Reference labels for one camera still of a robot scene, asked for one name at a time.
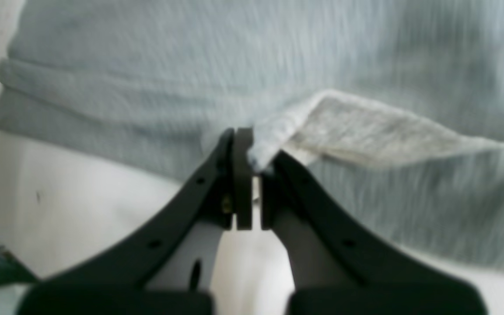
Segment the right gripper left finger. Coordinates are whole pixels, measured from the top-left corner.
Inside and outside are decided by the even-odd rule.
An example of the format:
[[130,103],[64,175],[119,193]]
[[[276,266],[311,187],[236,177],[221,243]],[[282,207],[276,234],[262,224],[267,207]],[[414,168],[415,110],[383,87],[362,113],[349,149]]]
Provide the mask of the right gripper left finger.
[[233,223],[252,229],[250,128],[224,131],[213,153],[142,227],[96,257],[34,286],[20,315],[212,315],[207,292]]

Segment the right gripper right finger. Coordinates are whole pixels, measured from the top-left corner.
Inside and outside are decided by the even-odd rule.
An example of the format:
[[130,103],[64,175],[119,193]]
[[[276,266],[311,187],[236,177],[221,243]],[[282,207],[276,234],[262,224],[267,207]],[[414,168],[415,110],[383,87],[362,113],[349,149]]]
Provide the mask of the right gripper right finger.
[[285,247],[287,315],[486,315],[470,283],[417,261],[363,227],[286,152],[261,175],[262,228]]

